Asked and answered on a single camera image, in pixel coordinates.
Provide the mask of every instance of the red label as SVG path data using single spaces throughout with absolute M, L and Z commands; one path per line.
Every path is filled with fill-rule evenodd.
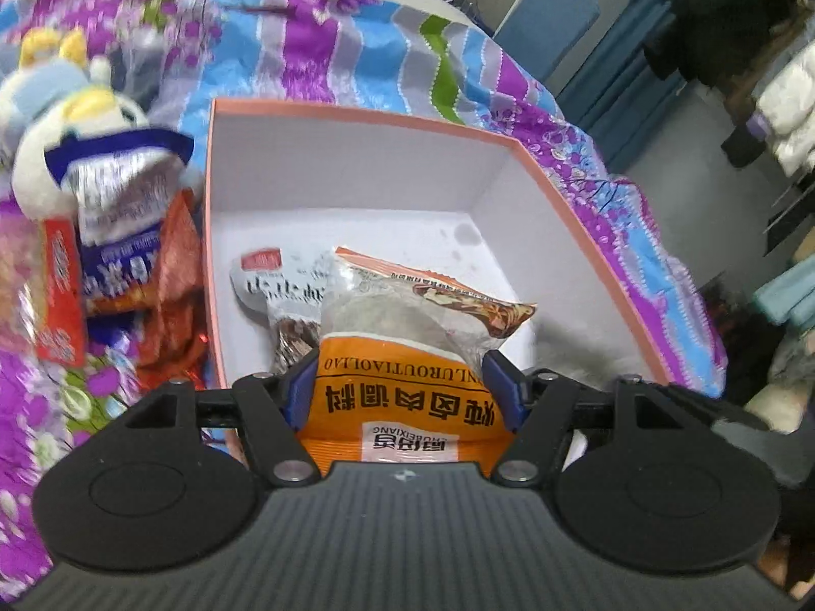
M 80 299 L 79 250 L 73 224 L 68 220 L 46 220 L 45 233 L 46 305 L 40 319 L 37 355 L 71 367 L 85 364 L 87 334 Z
M 281 265 L 279 248 L 257 250 L 254 253 L 243 255 L 240 259 L 240 267 L 244 271 L 274 271 L 280 269 Z

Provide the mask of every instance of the crumpled wrapper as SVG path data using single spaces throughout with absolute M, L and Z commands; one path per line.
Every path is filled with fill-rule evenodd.
M 156 306 L 144 316 L 137 375 L 144 392 L 169 379 L 189 378 L 200 390 L 201 363 L 209 339 L 204 308 L 201 239 L 191 211 L 193 191 L 179 192 L 160 232 L 160 251 L 150 278 Z

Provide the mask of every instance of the green stripe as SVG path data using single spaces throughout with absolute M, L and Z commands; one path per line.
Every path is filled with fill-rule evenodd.
M 421 24 L 419 34 L 427 41 L 430 49 L 439 55 L 441 61 L 439 72 L 430 89 L 430 100 L 444 119 L 463 124 L 464 122 L 455 113 L 455 101 L 458 99 L 459 88 L 450 60 L 447 59 L 447 39 L 442 36 L 444 28 L 449 24 L 450 21 L 442 17 L 430 16 Z

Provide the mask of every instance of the open box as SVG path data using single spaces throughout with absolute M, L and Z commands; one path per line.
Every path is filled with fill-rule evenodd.
M 626 373 L 668 381 L 602 253 L 512 138 L 369 109 L 217 98 L 207 158 L 207 309 L 221 387 L 270 369 L 272 354 L 267 324 L 235 298 L 235 258 L 336 246 L 536 302 L 501 348 L 520 369 L 592 385 Z

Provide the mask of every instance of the metal screw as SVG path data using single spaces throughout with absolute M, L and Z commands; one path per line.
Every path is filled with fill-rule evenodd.
M 301 459 L 286 459 L 275 465 L 274 473 L 276 478 L 285 482 L 303 482 L 314 473 L 314 467 Z
M 511 459 L 498 467 L 498 475 L 510 482 L 528 482 L 538 475 L 538 467 L 524 459 Z

